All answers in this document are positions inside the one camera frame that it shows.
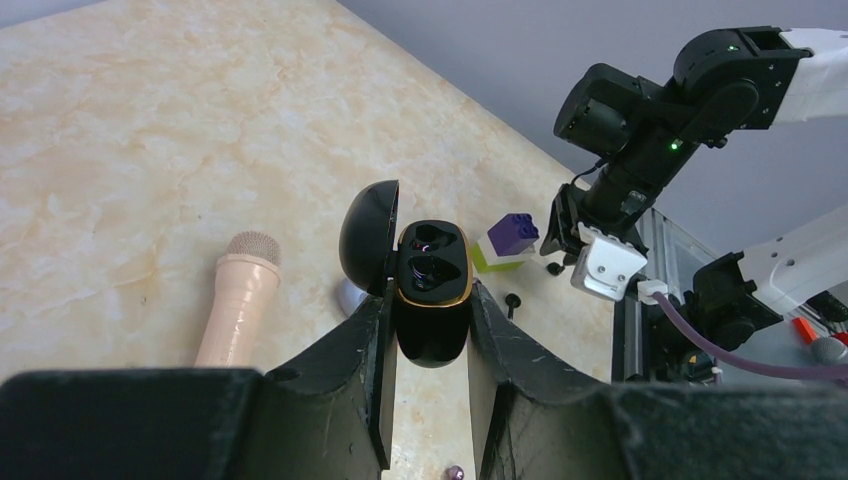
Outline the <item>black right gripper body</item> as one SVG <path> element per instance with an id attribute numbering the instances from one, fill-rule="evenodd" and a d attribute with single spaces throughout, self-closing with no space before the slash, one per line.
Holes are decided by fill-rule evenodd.
<path id="1" fill-rule="evenodd" d="M 628 220 L 602 221 L 583 204 L 587 191 L 570 183 L 562 184 L 551 206 L 547 234 L 539 247 L 541 256 L 564 252 L 576 259 L 585 242 L 580 239 L 578 226 L 592 227 L 601 233 L 623 241 L 639 253 L 647 255 L 649 248 L 643 242 L 635 223 Z"/>

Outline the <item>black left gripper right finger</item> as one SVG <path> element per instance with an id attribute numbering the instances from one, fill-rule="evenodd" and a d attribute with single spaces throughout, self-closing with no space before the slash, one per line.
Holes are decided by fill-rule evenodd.
<path id="1" fill-rule="evenodd" d="M 843 479 L 838 387 L 601 382 L 475 284 L 468 378 L 481 479 Z"/>

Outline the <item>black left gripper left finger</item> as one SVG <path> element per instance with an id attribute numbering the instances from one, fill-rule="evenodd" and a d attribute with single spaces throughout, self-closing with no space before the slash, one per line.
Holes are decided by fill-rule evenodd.
<path id="1" fill-rule="evenodd" d="M 283 365 L 32 371 L 1 388 L 5 479 L 376 479 L 380 300 Z"/>

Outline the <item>black earbud charging case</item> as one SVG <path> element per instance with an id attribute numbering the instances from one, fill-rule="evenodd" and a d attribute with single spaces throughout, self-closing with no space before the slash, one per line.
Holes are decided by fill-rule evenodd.
<path id="1" fill-rule="evenodd" d="M 444 220 L 397 228 L 399 183 L 384 180 L 353 199 L 339 235 L 346 277 L 376 297 L 390 296 L 390 318 L 404 356 L 423 368 L 449 365 L 470 328 L 473 275 L 463 230 Z"/>

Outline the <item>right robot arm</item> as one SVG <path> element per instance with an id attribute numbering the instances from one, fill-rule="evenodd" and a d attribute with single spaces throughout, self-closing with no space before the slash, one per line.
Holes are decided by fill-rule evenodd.
<path id="1" fill-rule="evenodd" d="M 586 293 L 619 301 L 633 292 L 651 303 L 637 276 L 648 250 L 636 225 L 698 148 L 722 148 L 737 130 L 846 113 L 841 31 L 711 30 L 683 47 L 664 84 L 595 64 L 566 97 L 553 132 L 597 156 L 596 180 L 588 189 L 561 186 L 541 254 L 564 252 L 572 284 Z M 701 268 L 684 315 L 731 351 L 801 304 L 827 315 L 827 291 L 846 278 L 847 210 L 839 207 Z"/>

